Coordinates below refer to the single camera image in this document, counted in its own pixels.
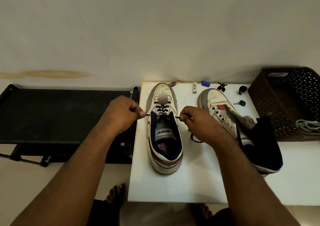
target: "white table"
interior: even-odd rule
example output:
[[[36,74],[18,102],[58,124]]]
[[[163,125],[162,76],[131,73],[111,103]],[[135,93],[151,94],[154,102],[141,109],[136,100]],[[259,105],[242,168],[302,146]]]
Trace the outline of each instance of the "white table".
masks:
[[[140,106],[145,109],[148,95],[157,82],[143,82]],[[245,92],[238,94],[242,84],[228,84],[225,95],[231,103],[244,100],[246,106],[234,105],[240,115],[257,118],[253,103]],[[207,89],[198,83],[197,93],[192,93],[192,83],[173,87],[178,112],[185,106],[198,106],[198,95]],[[183,143],[182,165],[172,175],[159,175],[151,167],[146,139],[146,120],[137,124],[128,201],[227,203],[222,176],[214,150],[206,143],[194,143],[183,122],[179,122]],[[279,143],[283,167],[278,173],[266,177],[266,182],[283,204],[320,205],[320,142]]]

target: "shoe insole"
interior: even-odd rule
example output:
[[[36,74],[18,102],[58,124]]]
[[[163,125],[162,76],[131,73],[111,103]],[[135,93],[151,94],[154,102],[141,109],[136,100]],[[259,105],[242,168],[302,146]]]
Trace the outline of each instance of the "shoe insole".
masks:
[[[178,148],[177,141],[173,138],[160,139],[155,145],[170,156],[173,156]]]

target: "black shoelace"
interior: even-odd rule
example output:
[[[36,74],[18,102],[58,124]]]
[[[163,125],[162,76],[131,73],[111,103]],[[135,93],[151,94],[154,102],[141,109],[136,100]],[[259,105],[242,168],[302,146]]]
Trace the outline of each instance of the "black shoelace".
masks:
[[[167,116],[168,115],[168,113],[166,113],[166,112],[168,112],[169,110],[167,109],[167,108],[169,108],[170,106],[169,105],[158,105],[158,106],[155,106],[156,108],[158,108],[157,109],[157,111],[159,111],[159,114],[158,115],[163,115],[163,116]]]

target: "key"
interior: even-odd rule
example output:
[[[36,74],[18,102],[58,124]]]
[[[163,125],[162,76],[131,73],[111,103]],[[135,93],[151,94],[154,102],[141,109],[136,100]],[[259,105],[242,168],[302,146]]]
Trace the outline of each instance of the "key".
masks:
[[[233,103],[234,105],[240,105],[240,106],[245,106],[246,103],[243,100],[240,100],[238,103]]]

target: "white floor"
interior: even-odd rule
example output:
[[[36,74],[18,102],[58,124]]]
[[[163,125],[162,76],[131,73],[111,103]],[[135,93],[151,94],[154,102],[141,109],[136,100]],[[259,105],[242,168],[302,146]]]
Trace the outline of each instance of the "white floor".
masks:
[[[0,145],[0,153],[10,154],[13,145]],[[7,226],[42,190],[62,163],[47,168],[0,158],[0,225]],[[129,183],[131,165],[106,164],[96,199],[104,200],[110,188]],[[208,204],[215,213],[227,204]],[[287,206],[302,226],[320,225],[320,206]],[[125,225],[195,225],[187,204],[125,202],[120,212]]]

